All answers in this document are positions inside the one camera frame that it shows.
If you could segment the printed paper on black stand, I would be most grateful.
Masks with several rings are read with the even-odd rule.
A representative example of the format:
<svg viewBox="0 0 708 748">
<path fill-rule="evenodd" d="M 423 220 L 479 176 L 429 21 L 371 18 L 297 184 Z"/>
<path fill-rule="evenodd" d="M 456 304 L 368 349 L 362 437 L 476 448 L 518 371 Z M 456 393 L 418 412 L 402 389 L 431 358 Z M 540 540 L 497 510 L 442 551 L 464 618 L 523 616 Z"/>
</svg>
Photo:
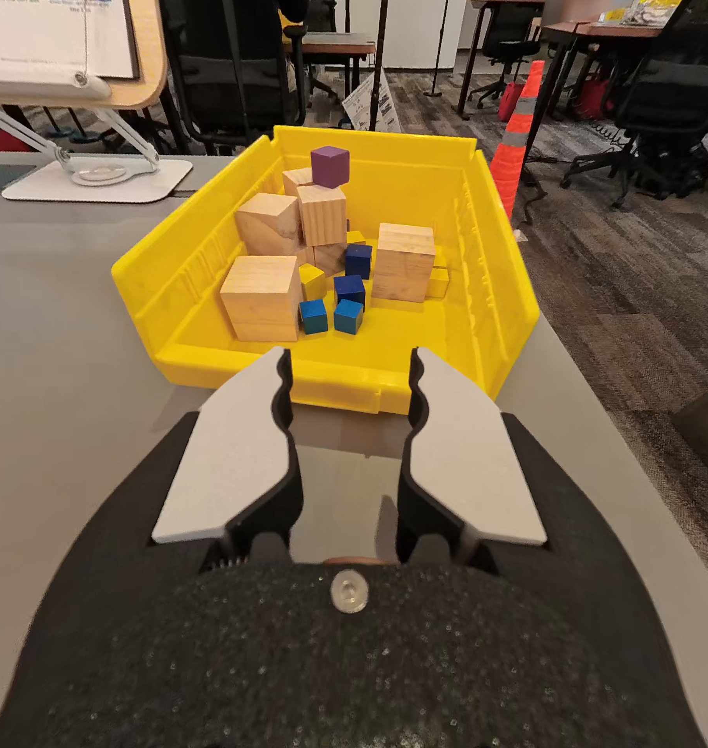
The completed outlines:
<svg viewBox="0 0 708 748">
<path fill-rule="evenodd" d="M 380 1 L 373 73 L 343 100 L 343 109 L 354 130 L 400 134 L 384 66 L 387 10 L 388 1 Z"/>
</svg>

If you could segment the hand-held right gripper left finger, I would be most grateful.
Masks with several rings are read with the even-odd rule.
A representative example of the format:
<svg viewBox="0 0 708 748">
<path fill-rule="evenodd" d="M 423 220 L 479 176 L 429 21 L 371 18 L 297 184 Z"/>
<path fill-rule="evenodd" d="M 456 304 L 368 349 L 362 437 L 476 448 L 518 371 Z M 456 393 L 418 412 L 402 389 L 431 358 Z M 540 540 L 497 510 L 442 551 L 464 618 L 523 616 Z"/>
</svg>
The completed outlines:
<svg viewBox="0 0 708 748">
<path fill-rule="evenodd" d="M 212 540 L 232 561 L 292 561 L 291 529 L 303 509 L 292 386 L 291 351 L 276 346 L 202 404 L 154 543 Z"/>
</svg>

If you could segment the wooden office desk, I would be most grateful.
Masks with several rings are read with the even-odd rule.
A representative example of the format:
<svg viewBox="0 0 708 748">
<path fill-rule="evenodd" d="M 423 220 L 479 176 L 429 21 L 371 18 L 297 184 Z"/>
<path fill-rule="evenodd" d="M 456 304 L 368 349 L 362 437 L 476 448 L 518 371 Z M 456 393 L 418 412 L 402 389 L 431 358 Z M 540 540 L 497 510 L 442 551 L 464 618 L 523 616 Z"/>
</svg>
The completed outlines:
<svg viewBox="0 0 708 748">
<path fill-rule="evenodd" d="M 510 7 L 530 6 L 537 11 L 542 2 L 471 2 L 471 5 L 479 9 L 479 16 L 474 29 L 468 62 L 466 63 L 458 104 L 453 108 L 463 120 L 468 120 L 469 115 L 464 112 L 466 102 L 470 98 L 469 85 L 473 72 L 473 64 L 478 51 L 484 49 L 479 47 L 480 34 L 483 18 L 487 11 L 491 12 L 491 20 L 494 20 L 504 5 Z M 672 13 L 665 21 L 656 24 L 631 23 L 626 19 L 626 10 L 621 12 L 621 18 L 605 20 L 604 15 L 591 16 L 584 19 L 564 20 L 558 23 L 540 26 L 540 37 L 545 38 L 550 44 L 557 44 L 556 56 L 549 69 L 546 79 L 546 104 L 544 115 L 551 116 L 559 101 L 564 84 L 572 70 L 575 55 L 581 44 L 610 41 L 621 43 L 621 40 L 651 40 L 662 35 L 671 22 L 675 22 L 681 14 L 686 13 L 687 2 L 679 2 L 674 5 Z"/>
<path fill-rule="evenodd" d="M 376 52 L 376 42 L 367 34 L 350 32 L 309 32 L 304 25 L 287 25 L 282 30 L 284 50 L 293 59 L 295 67 L 306 72 L 310 94 L 319 89 L 336 103 L 341 98 L 335 90 L 315 77 L 315 66 L 343 65 L 346 70 L 344 97 L 360 80 L 360 62 Z"/>
</svg>

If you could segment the black office chair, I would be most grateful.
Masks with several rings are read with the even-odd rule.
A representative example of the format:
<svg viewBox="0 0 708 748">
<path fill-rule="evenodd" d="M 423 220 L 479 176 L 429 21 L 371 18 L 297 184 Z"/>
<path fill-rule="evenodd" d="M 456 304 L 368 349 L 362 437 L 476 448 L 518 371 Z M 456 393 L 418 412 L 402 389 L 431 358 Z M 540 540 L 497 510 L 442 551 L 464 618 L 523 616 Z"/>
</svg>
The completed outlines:
<svg viewBox="0 0 708 748">
<path fill-rule="evenodd" d="M 508 86 L 509 74 L 514 72 L 513 81 L 516 81 L 521 63 L 539 51 L 540 42 L 533 36 L 531 27 L 535 19 L 541 18 L 544 6 L 544 2 L 485 2 L 482 5 L 481 11 L 488 10 L 490 18 L 481 53 L 490 65 L 500 65 L 501 73 L 496 81 L 468 93 L 467 101 L 476 99 L 477 109 L 483 108 L 488 98 L 498 102 Z"/>
<path fill-rule="evenodd" d="M 209 155 L 302 126 L 307 1 L 160 2 L 177 107 Z"/>
<path fill-rule="evenodd" d="M 708 38 L 692 37 L 653 46 L 633 79 L 621 90 L 614 124 L 628 141 L 617 151 L 576 157 L 560 180 L 610 168 L 621 192 L 620 208 L 630 182 L 657 200 L 685 198 L 708 177 Z"/>
</svg>

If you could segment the orange traffic cone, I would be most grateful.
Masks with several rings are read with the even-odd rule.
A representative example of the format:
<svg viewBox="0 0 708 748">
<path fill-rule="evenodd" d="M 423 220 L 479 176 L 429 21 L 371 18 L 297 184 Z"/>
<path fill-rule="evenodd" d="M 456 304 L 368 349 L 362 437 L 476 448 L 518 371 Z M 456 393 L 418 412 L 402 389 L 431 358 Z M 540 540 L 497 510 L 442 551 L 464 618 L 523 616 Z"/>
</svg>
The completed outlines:
<svg viewBox="0 0 708 748">
<path fill-rule="evenodd" d="M 511 219 L 515 206 L 545 65 L 541 60 L 531 63 L 527 80 L 490 164 L 490 173 L 508 219 Z"/>
</svg>

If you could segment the black pole stand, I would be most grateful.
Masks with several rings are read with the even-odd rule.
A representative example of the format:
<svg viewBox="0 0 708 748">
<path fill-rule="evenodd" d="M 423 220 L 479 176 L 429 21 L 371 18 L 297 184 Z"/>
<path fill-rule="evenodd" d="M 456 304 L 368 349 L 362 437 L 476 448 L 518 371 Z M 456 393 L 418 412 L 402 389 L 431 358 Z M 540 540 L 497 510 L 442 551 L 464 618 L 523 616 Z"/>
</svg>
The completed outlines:
<svg viewBox="0 0 708 748">
<path fill-rule="evenodd" d="M 437 90 L 437 78 L 438 78 L 438 73 L 440 69 L 443 36 L 444 36 L 445 28 L 446 28 L 449 3 L 450 1 L 447 1 L 447 0 L 443 2 L 443 12 L 442 12 L 442 18 L 441 18 L 441 26 L 440 26 L 439 35 L 438 35 L 438 46 L 437 46 L 437 51 L 436 51 L 435 60 L 434 60 L 433 78 L 431 82 L 431 88 L 428 90 L 424 90 L 423 92 L 424 97 L 427 97 L 430 99 L 439 98 L 442 96 L 441 92 Z"/>
</svg>

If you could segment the pile of wooden cubes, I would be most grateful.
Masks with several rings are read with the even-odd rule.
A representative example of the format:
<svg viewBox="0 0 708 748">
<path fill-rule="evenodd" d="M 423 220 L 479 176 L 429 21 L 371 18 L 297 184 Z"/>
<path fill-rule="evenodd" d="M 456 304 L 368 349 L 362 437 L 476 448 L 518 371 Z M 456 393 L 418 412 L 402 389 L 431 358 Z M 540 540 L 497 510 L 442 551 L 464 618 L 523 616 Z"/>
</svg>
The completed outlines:
<svg viewBox="0 0 708 748">
<path fill-rule="evenodd" d="M 311 151 L 310 166 L 284 171 L 283 192 L 256 192 L 234 220 L 245 246 L 220 297 L 237 340 L 294 342 L 333 327 L 355 335 L 368 297 L 420 304 L 442 299 L 447 263 L 430 227 L 382 222 L 376 247 L 349 233 L 351 156 L 339 146 Z"/>
</svg>

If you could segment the yellow plastic bin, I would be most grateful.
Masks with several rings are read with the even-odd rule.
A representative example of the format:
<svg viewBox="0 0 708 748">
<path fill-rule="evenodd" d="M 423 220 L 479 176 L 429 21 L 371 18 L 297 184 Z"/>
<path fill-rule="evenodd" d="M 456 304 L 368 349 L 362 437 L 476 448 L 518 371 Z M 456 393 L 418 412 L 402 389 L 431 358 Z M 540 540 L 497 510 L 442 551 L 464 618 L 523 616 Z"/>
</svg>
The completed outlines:
<svg viewBox="0 0 708 748">
<path fill-rule="evenodd" d="M 293 403 L 406 415 L 411 351 L 425 347 L 496 399 L 540 310 L 475 138 L 277 126 L 162 220 L 111 269 L 147 354 L 175 385 L 216 389 L 279 342 L 240 342 L 219 289 L 245 254 L 234 212 L 318 146 L 349 151 L 347 216 L 377 247 L 381 222 L 434 230 L 443 298 L 367 302 L 356 335 L 283 342 Z"/>
</svg>

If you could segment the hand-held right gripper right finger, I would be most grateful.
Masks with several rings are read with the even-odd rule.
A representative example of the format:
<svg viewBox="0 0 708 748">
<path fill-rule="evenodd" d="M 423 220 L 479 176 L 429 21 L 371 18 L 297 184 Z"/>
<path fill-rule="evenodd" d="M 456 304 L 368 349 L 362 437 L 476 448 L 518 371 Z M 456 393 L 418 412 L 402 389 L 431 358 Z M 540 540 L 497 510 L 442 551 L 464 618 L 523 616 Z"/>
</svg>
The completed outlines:
<svg viewBox="0 0 708 748">
<path fill-rule="evenodd" d="M 411 399 L 397 491 L 396 554 L 422 538 L 448 559 L 483 541 L 543 547 L 547 532 L 500 408 L 475 382 L 423 346 L 411 351 Z"/>
</svg>

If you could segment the black tripod stand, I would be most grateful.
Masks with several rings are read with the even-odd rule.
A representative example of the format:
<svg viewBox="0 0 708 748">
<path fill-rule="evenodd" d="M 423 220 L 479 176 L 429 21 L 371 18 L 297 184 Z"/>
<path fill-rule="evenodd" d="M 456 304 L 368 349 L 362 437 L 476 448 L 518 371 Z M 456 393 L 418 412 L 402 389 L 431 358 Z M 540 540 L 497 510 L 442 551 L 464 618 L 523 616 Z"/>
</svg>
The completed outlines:
<svg viewBox="0 0 708 748">
<path fill-rule="evenodd" d="M 536 108 L 527 138 L 527 149 L 521 169 L 521 184 L 536 191 L 535 195 L 527 199 L 523 205 L 524 218 L 522 222 L 527 226 L 533 225 L 533 217 L 530 214 L 531 204 L 542 200 L 547 195 L 547 192 L 541 187 L 540 182 L 530 170 L 530 154 L 539 128 L 549 111 L 549 107 L 552 106 L 551 100 L 560 79 L 572 36 L 569 30 L 565 30 L 564 23 L 557 23 L 544 25 L 542 27 L 541 38 L 542 41 L 546 41 L 548 49 L 555 46 L 556 51 L 551 58 L 551 65 L 545 73 L 544 80 L 539 89 L 539 95 L 536 99 Z"/>
</svg>

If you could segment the red bag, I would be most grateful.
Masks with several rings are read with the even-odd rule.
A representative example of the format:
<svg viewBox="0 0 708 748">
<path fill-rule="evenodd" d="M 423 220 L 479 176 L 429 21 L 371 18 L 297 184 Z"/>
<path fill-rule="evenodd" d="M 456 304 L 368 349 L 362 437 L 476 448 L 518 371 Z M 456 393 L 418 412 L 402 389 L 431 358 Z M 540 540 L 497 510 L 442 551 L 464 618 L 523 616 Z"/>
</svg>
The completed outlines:
<svg viewBox="0 0 708 748">
<path fill-rule="evenodd" d="M 502 123 L 508 123 L 515 112 L 519 99 L 523 96 L 524 83 L 514 81 L 508 83 L 504 89 L 499 106 L 498 119 Z"/>
<path fill-rule="evenodd" d="M 609 103 L 612 80 L 599 75 L 585 80 L 577 96 L 573 112 L 577 120 L 604 120 L 612 105 Z"/>
</svg>

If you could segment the wooden sign board on stand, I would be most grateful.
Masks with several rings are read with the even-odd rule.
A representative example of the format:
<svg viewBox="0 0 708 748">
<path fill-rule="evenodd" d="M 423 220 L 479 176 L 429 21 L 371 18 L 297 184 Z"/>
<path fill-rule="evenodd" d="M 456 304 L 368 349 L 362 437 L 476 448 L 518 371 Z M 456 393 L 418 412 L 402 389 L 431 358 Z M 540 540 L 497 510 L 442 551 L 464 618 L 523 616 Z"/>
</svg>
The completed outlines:
<svg viewBox="0 0 708 748">
<path fill-rule="evenodd" d="M 8 201 L 146 204 L 189 174 L 185 160 L 160 156 L 121 110 L 159 100 L 167 79 L 158 2 L 0 1 L 0 129 L 49 163 L 7 185 Z M 15 121 L 3 106 L 85 108 L 140 156 L 90 156 Z"/>
</svg>

